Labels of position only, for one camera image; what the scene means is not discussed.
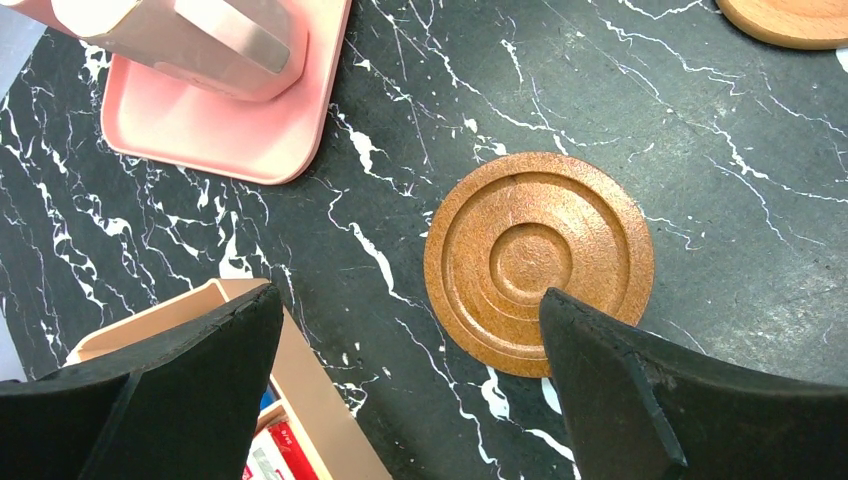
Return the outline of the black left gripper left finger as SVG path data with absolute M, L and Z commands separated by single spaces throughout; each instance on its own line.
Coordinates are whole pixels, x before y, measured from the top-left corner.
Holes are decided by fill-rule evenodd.
M 283 325 L 257 287 L 143 341 L 1 385 L 5 479 L 238 479 Z

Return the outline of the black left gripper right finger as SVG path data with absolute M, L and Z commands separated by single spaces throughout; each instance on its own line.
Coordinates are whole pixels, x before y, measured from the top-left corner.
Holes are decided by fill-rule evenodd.
M 843 479 L 847 390 L 751 370 L 551 288 L 539 326 L 586 479 Z

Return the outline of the brown grooved wooden coaster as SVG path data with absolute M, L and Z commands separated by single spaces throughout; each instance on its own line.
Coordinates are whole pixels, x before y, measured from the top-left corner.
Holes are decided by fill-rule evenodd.
M 472 171 L 437 209 L 423 271 L 434 314 L 476 360 L 550 372 L 539 305 L 551 288 L 628 324 L 652 292 L 654 248 L 637 203 L 601 169 L 523 152 Z

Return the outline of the pink serving tray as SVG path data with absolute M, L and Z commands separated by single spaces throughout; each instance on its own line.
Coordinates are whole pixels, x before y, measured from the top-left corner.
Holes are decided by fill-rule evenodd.
M 7 1 L 4 8 L 87 43 L 58 21 L 53 2 Z M 309 32 L 305 65 L 296 82 L 267 101 L 197 88 L 108 51 L 99 115 L 107 144 L 123 154 L 264 185 L 300 175 L 320 144 L 351 5 L 292 2 Z

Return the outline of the plain brown coaster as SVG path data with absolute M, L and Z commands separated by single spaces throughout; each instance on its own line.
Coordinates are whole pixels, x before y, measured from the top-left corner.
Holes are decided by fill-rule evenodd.
M 762 42 L 799 50 L 847 46 L 847 0 L 718 0 L 722 14 Z

